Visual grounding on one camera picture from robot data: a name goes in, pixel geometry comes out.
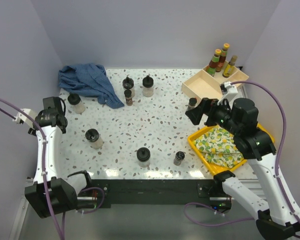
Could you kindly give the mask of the yellow oil bottle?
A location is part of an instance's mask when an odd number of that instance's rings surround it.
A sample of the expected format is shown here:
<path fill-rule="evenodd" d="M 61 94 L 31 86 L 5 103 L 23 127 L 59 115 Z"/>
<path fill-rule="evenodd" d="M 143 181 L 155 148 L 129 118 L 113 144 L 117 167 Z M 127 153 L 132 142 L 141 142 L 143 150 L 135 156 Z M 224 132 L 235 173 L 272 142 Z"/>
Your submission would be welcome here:
<path fill-rule="evenodd" d="M 229 78 L 230 75 L 232 74 L 234 68 L 235 68 L 235 64 L 237 61 L 238 56 L 237 55 L 233 55 L 230 59 L 230 61 L 228 62 L 227 66 L 225 67 L 222 76 L 224 78 Z"/>

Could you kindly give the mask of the red cap sauce bottle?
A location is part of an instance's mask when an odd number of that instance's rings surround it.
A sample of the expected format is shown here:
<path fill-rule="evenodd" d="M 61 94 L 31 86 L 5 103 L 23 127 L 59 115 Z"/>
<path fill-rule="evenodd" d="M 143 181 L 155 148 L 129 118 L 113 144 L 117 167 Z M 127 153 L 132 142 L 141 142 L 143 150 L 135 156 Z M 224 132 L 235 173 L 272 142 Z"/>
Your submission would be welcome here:
<path fill-rule="evenodd" d="M 220 58 L 219 58 L 219 62 L 218 65 L 216 67 L 216 72 L 220 72 L 224 66 L 226 57 L 227 57 L 227 53 L 228 53 L 228 49 L 230 47 L 229 43 L 225 43 L 221 49 L 221 53 L 220 53 Z"/>

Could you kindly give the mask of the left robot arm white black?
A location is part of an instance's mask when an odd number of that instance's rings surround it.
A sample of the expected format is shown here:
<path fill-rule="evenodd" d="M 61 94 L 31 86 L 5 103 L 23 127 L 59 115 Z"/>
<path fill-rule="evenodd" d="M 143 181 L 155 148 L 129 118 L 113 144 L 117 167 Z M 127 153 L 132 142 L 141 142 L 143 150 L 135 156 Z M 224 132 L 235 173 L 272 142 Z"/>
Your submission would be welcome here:
<path fill-rule="evenodd" d="M 59 97 L 43 99 L 43 110 L 31 116 L 41 127 L 40 131 L 30 122 L 28 133 L 37 138 L 37 166 L 33 184 L 25 188 L 25 197 L 40 218 L 51 216 L 44 189 L 46 177 L 51 206 L 55 214 L 78 209 L 77 196 L 88 196 L 93 192 L 93 183 L 85 170 L 74 172 L 66 179 L 60 176 L 59 145 L 68 125 L 65 117 L 65 102 Z"/>

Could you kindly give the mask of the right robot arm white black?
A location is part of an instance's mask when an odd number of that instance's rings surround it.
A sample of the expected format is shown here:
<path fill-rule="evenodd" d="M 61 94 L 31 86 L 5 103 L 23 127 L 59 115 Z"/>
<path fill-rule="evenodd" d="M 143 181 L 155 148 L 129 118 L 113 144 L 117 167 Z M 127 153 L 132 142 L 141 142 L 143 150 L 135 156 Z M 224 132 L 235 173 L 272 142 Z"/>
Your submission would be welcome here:
<path fill-rule="evenodd" d="M 229 170 L 214 175 L 212 190 L 217 196 L 233 197 L 256 222 L 266 240 L 285 240 L 300 232 L 300 208 L 276 164 L 278 154 L 271 137 L 258 127 L 259 111 L 252 100 L 238 98 L 229 107 L 226 100 L 203 98 L 186 111 L 193 125 L 206 115 L 206 126 L 220 126 L 234 137 L 234 144 L 257 175 L 265 195 L 261 199 Z"/>

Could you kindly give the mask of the yellow cap sauce bottle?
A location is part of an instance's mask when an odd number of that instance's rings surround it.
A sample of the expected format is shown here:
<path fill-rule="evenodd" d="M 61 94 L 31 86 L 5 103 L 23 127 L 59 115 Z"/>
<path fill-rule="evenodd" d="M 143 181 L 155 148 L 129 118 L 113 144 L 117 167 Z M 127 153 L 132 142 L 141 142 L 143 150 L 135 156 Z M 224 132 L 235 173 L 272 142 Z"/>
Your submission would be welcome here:
<path fill-rule="evenodd" d="M 221 50 L 220 49 L 216 49 L 214 52 L 214 55 L 212 56 L 208 66 L 206 67 L 206 72 L 211 75 L 212 77 L 215 75 L 216 72 L 216 68 L 218 66 L 219 63 L 219 59 L 220 59 L 220 54 L 221 54 Z"/>

